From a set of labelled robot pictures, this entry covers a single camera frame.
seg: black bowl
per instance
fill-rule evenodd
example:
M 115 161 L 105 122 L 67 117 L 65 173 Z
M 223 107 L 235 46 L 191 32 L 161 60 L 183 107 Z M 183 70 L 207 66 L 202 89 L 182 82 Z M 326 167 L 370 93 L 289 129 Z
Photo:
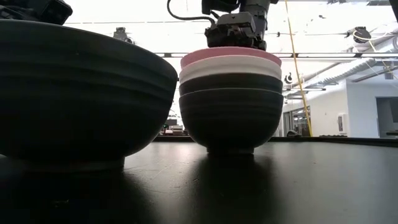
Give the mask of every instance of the black bowl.
M 177 72 L 156 54 L 38 22 L 0 21 L 0 33 L 1 154 L 35 164 L 120 161 L 167 119 Z
M 209 153 L 252 153 L 278 127 L 283 96 L 249 88 L 220 88 L 180 97 L 182 121 Z
M 180 84 L 180 95 L 217 88 L 255 88 L 282 93 L 283 83 L 270 75 L 228 73 L 193 78 Z

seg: white wall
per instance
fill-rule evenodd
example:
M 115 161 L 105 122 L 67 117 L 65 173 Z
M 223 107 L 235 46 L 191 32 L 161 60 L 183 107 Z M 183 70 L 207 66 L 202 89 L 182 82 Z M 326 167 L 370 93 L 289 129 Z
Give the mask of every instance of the white wall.
M 351 137 L 378 138 L 376 97 L 398 96 L 397 85 L 347 83 Z
M 311 110 L 311 125 L 313 137 L 320 135 L 338 135 L 337 115 L 348 114 L 346 83 L 327 86 L 326 91 L 314 91 L 307 94 L 307 105 Z M 303 108 L 303 102 L 284 105 L 283 112 Z M 347 116 L 349 136 L 349 116 Z

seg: cable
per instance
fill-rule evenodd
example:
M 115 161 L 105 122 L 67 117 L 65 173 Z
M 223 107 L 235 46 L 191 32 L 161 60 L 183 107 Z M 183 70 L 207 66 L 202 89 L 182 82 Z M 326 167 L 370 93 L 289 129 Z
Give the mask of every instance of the cable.
M 368 41 L 373 41 L 373 40 L 378 40 L 378 39 L 380 39 L 380 38 L 383 38 L 383 37 L 390 37 L 390 36 L 394 36 L 394 35 L 387 35 L 388 33 L 390 33 L 390 32 L 385 32 L 382 36 L 380 36 L 380 37 L 376 37 L 376 38 L 363 38 L 363 37 L 358 37 L 357 35 L 355 35 L 355 33 L 357 33 L 358 31 L 354 31 L 353 32 L 353 36 L 354 37 L 356 37 L 356 38 L 358 38 L 358 39 L 360 39 L 360 40 L 368 40 Z
M 296 74 L 297 74 L 298 85 L 300 86 L 300 92 L 301 92 L 301 96 L 302 96 L 302 98 L 303 98 L 304 111 L 305 111 L 305 117 L 307 118 L 308 130 L 310 131 L 310 137 L 312 137 L 312 127 L 311 127 L 310 117 L 309 117 L 309 115 L 308 115 L 307 101 L 306 101 L 306 99 L 305 99 L 305 93 L 304 93 L 304 91 L 303 91 L 303 86 L 302 86 L 302 84 L 301 84 L 301 79 L 300 79 L 300 75 L 299 75 L 299 68 L 298 68 L 298 66 L 297 66 L 296 53 L 295 53 L 295 50 L 294 50 L 292 25 L 291 25 L 290 19 L 289 19 L 289 10 L 288 10 L 288 7 L 287 7 L 287 0 L 285 0 L 285 5 L 286 5 L 287 23 L 289 24 L 290 41 L 292 42 L 293 58 L 294 58 L 294 65 L 295 65 L 295 68 L 296 68 Z
M 198 20 L 198 19 L 206 19 L 208 21 L 211 22 L 211 25 L 215 25 L 216 22 L 214 21 L 214 19 L 208 17 L 208 16 L 196 16 L 196 17 L 180 17 L 180 16 L 176 16 L 175 14 L 172 13 L 172 11 L 170 10 L 170 1 L 171 0 L 167 0 L 167 11 L 169 12 L 169 14 L 179 20 L 182 21 L 193 21 L 193 20 Z
M 389 24 L 396 24 L 396 23 L 397 23 L 397 21 L 390 21 L 390 22 L 388 22 L 388 23 L 381 24 L 381 25 L 379 25 L 379 26 L 377 26 L 377 27 L 375 27 L 375 28 L 369 30 L 369 33 L 371 33 L 371 32 L 373 32 L 373 31 L 377 30 L 377 29 L 380 28 L 380 27 L 384 27 L 384 26 L 388 26 Z
M 373 51 L 374 51 L 375 53 L 377 53 L 377 50 L 376 50 L 376 48 L 374 47 L 374 45 L 372 44 L 371 41 L 369 41 L 369 44 L 371 45 Z M 393 74 L 393 72 L 390 70 L 390 66 L 387 66 L 386 63 L 384 63 L 383 59 L 381 60 L 381 62 L 382 62 L 383 65 L 388 69 L 388 72 L 389 72 L 395 79 L 398 79 L 398 78 Z
M 12 18 L 12 19 L 20 19 L 20 20 L 24 20 L 24 16 L 21 14 L 21 12 L 24 12 L 24 13 L 29 12 L 29 10 L 24 9 L 19 6 L 0 6 L 0 13 L 2 13 L 3 11 L 7 12 L 8 19 Z
M 285 32 L 279 32 L 279 33 L 275 33 L 275 32 L 273 32 L 273 33 L 267 33 L 268 35 L 269 34 L 280 34 L 280 35 L 290 35 L 289 33 L 285 33 Z M 308 33 L 303 33 L 304 35 L 347 35 L 347 34 L 344 34 L 344 33 L 330 33 L 330 34 L 308 34 Z
M 377 71 L 375 71 L 373 68 L 372 68 L 372 66 L 370 66 L 367 62 L 365 62 L 366 63 L 366 65 L 376 74 L 376 75 L 380 75 Z M 394 87 L 394 88 L 396 88 L 396 89 L 398 89 L 398 86 L 395 86 L 395 85 L 393 85 L 392 83 L 389 83 L 392 87 Z
M 213 15 L 216 19 L 220 18 L 220 16 L 214 11 L 210 11 L 211 15 Z
M 220 1 L 220 0 L 217 0 L 217 2 L 215 4 L 217 4 L 219 6 L 222 6 L 222 8 L 224 8 L 224 9 L 226 9 L 228 11 L 231 11 L 231 12 L 239 7 L 239 3 L 237 3 L 237 4 L 228 4 L 228 3 L 225 3 L 225 2 Z

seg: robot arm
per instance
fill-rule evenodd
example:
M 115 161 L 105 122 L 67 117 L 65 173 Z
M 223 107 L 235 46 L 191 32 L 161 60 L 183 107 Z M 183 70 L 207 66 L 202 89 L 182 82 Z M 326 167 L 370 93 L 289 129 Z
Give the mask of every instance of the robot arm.
M 213 10 L 228 12 L 206 29 L 209 47 L 238 46 L 266 50 L 264 31 L 267 30 L 269 5 L 278 0 L 202 0 L 202 13 Z M 231 11 L 239 8 L 239 13 Z
M 72 12 L 63 0 L 0 0 L 0 19 L 63 25 Z

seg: black table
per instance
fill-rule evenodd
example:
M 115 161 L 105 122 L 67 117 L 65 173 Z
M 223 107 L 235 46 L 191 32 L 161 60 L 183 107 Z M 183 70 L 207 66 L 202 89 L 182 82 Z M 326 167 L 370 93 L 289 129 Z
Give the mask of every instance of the black table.
M 398 223 L 398 149 L 269 142 L 209 157 L 153 142 L 124 170 L 31 174 L 0 158 L 0 223 Z

